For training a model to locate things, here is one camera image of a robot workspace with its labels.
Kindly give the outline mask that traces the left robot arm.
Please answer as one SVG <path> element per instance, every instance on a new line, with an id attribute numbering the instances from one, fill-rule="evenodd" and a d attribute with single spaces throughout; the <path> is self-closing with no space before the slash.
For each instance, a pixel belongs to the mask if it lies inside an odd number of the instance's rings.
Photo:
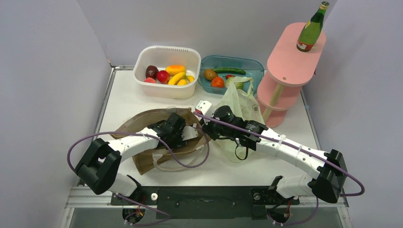
<path id="1" fill-rule="evenodd" d="M 124 133 L 123 138 L 92 141 L 73 171 L 96 195 L 106 191 L 119 193 L 129 204 L 136 204 L 142 197 L 140 184 L 119 173 L 120 164 L 150 149 L 162 146 L 172 151 L 186 146 L 198 135 L 195 125 L 187 125 L 183 117 L 173 113 L 167 120 L 151 124 L 137 133 Z"/>

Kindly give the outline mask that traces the green plastic grocery bag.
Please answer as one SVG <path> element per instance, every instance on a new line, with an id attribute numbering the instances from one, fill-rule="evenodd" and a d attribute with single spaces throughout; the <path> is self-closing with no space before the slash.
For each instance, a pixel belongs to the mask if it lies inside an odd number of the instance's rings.
<path id="1" fill-rule="evenodd" d="M 251 77 L 236 76 L 234 82 L 253 82 Z M 226 92 L 223 95 L 221 101 L 215 106 L 219 108 L 223 105 L 227 105 L 231 108 L 236 117 L 241 117 L 243 120 L 253 120 L 259 123 L 264 123 L 260 107 L 253 94 L 252 85 L 249 86 L 248 91 L 236 89 L 235 85 L 230 85 L 226 88 Z M 215 144 L 219 146 L 223 154 L 231 161 L 240 163 L 246 155 L 245 148 L 236 149 L 236 143 L 231 140 L 216 140 Z"/>

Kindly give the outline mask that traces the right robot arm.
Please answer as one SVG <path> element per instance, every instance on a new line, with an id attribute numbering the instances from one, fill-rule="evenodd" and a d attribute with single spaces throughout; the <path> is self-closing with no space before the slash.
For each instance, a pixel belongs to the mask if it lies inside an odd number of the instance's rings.
<path id="1" fill-rule="evenodd" d="M 218 109 L 207 101 L 195 107 L 200 124 L 213 140 L 231 140 L 247 151 L 266 152 L 304 171 L 296 177 L 277 176 L 269 188 L 269 199 L 276 204 L 298 196 L 316 196 L 337 203 L 346 180 L 342 153 L 320 151 L 277 134 L 266 125 L 236 117 L 227 105 Z"/>

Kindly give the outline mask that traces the red tomato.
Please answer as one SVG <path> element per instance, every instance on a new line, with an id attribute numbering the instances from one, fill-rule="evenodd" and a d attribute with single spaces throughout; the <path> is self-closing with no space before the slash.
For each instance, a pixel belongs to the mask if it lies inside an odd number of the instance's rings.
<path id="1" fill-rule="evenodd" d="M 170 74 L 165 70 L 161 70 L 157 73 L 156 78 L 160 83 L 167 84 L 170 80 Z"/>

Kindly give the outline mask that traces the orange fruit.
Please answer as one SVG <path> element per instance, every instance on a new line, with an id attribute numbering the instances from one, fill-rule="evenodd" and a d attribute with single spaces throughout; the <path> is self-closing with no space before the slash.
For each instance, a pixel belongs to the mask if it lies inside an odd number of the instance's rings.
<path id="1" fill-rule="evenodd" d="M 211 87 L 216 87 L 216 88 L 224 88 L 225 87 L 225 81 L 223 78 L 217 76 L 211 81 Z"/>

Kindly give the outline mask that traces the yellow banana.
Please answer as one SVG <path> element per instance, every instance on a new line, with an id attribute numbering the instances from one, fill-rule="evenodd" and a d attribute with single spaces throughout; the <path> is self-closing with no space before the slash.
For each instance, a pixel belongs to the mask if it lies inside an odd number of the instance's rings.
<path id="1" fill-rule="evenodd" d="M 168 85 L 176 85 L 176 84 L 178 84 L 179 81 L 181 81 L 185 78 L 186 78 L 185 72 L 177 73 L 168 81 Z"/>

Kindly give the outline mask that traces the pink three-tier shelf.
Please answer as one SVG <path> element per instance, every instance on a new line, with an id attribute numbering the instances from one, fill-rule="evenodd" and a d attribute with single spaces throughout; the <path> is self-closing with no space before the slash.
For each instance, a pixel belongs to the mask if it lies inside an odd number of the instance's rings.
<path id="1" fill-rule="evenodd" d="M 304 22 L 289 24 L 267 60 L 267 71 L 257 89 L 257 101 L 266 126 L 282 124 L 287 111 L 296 104 L 301 89 L 314 76 L 326 43 L 324 32 L 309 52 L 297 49 Z"/>

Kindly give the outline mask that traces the brown paper tote bag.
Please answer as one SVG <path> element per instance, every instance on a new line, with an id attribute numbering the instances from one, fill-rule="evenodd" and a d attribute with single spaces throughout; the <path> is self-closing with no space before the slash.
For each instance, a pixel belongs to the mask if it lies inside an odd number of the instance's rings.
<path id="1" fill-rule="evenodd" d="M 164 172 L 179 172 L 190 166 L 197 166 L 197 161 L 210 142 L 210 137 L 205 136 L 202 130 L 198 130 L 199 136 L 189 140 L 187 145 L 171 149 L 166 147 L 167 139 L 158 136 L 151 126 L 168 120 L 170 115 L 177 114 L 185 121 L 185 125 L 197 124 L 198 119 L 191 113 L 190 108 L 163 108 L 152 109 L 139 113 L 121 125 L 116 132 L 112 133 L 110 147 L 121 153 L 121 160 L 133 160 L 140 175 L 156 168 Z M 169 160 L 180 159 L 192 155 L 188 164 L 178 168 L 164 167 L 162 163 Z"/>

